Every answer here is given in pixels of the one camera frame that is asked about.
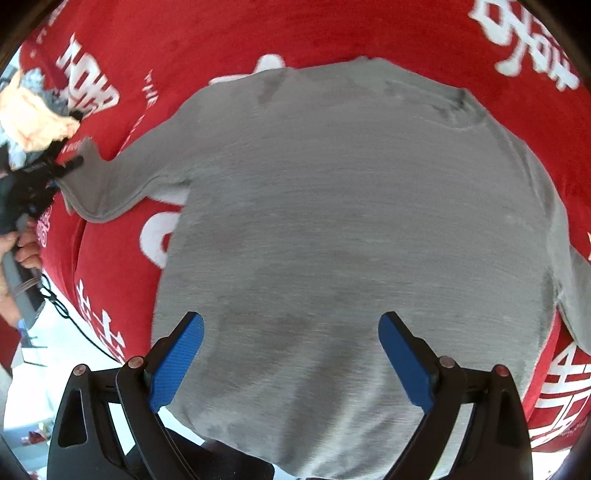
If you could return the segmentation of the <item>person's left hand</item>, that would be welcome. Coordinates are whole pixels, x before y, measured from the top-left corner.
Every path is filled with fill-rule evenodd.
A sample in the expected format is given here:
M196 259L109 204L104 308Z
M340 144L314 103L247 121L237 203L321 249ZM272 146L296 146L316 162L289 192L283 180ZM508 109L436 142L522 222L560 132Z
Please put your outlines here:
M14 329L31 328L43 308L41 269L36 222L22 218L1 236L1 319Z

